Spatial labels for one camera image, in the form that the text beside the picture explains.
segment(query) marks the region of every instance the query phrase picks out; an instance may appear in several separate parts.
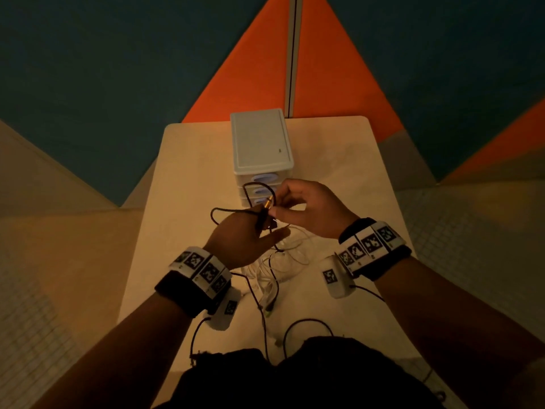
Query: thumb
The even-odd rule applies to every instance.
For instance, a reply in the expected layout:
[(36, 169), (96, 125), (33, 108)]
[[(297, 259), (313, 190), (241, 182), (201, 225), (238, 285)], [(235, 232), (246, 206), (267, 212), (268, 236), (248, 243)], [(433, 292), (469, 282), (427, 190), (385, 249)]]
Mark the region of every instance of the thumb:
[(276, 231), (273, 231), (272, 233), (265, 235), (264, 237), (261, 237), (258, 240), (260, 250), (263, 252), (267, 251), (270, 247), (279, 243), (291, 233), (292, 231), (288, 227), (284, 227), (277, 229)]
[(284, 208), (283, 206), (273, 206), (269, 209), (269, 215), (286, 224), (298, 225), (300, 227), (303, 227), (303, 222), (305, 220), (304, 211)]

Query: person's left hand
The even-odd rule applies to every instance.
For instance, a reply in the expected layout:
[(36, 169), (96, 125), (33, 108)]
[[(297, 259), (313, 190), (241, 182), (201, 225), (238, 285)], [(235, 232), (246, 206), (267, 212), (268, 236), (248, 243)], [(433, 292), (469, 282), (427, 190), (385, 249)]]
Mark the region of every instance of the person's left hand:
[[(263, 205), (250, 210), (260, 212)], [(262, 256), (270, 247), (290, 234), (289, 228), (280, 228), (259, 237), (256, 231), (257, 215), (233, 213), (221, 221), (203, 247), (215, 255), (229, 270), (247, 266)]]

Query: black pants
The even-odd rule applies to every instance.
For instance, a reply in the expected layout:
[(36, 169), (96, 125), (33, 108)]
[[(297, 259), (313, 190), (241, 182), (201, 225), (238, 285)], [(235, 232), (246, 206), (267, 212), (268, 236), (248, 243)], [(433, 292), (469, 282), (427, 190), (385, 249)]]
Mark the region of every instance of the black pants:
[(357, 407), (443, 407), (419, 380), (377, 350), (344, 337), (312, 337), (293, 356), (272, 366), (261, 351), (202, 353), (183, 373), (161, 409), (350, 404)]

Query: wristband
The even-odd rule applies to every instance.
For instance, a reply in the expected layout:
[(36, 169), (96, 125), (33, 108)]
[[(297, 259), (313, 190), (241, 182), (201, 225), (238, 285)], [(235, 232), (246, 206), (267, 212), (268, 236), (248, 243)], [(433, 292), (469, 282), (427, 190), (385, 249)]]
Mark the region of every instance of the wristband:
[(393, 228), (371, 218), (354, 221), (343, 231), (339, 243), (335, 254), (352, 278), (364, 275), (371, 281), (412, 253)]
[(229, 270), (199, 247), (187, 248), (168, 268), (155, 290), (178, 304), (190, 317), (213, 307), (230, 287)]

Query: white table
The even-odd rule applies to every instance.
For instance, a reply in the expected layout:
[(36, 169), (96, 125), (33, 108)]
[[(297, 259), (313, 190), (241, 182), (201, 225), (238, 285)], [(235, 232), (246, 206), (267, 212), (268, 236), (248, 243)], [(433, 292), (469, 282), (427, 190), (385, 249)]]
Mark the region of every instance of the white table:
[[(286, 125), (293, 148), (294, 177), (329, 186), (353, 212), (385, 220), (412, 247), (367, 118), (287, 119)], [(230, 123), (168, 125), (118, 321), (153, 293), (168, 264), (183, 249), (204, 245), (215, 227), (209, 216), (214, 206), (240, 208), (233, 174)], [(335, 240), (319, 237), (313, 241), (316, 260), (331, 254), (337, 244)], [(357, 283), (375, 289), (363, 277)], [(336, 335), (354, 337), (389, 357), (419, 356), (383, 302), (361, 290), (348, 298), (332, 299), (311, 264), (281, 284), (275, 309), (267, 318), (273, 363), (283, 359), (281, 345), (285, 330), (295, 320), (305, 317), (319, 318)], [(189, 345), (200, 320), (197, 317), (192, 323), (171, 370), (190, 367)], [(288, 352), (296, 351), (305, 338), (326, 333), (318, 323), (298, 324), (288, 336)], [(247, 347), (264, 350), (261, 317), (251, 295), (243, 297), (228, 330), (214, 331), (203, 324), (194, 349), (214, 353)]]

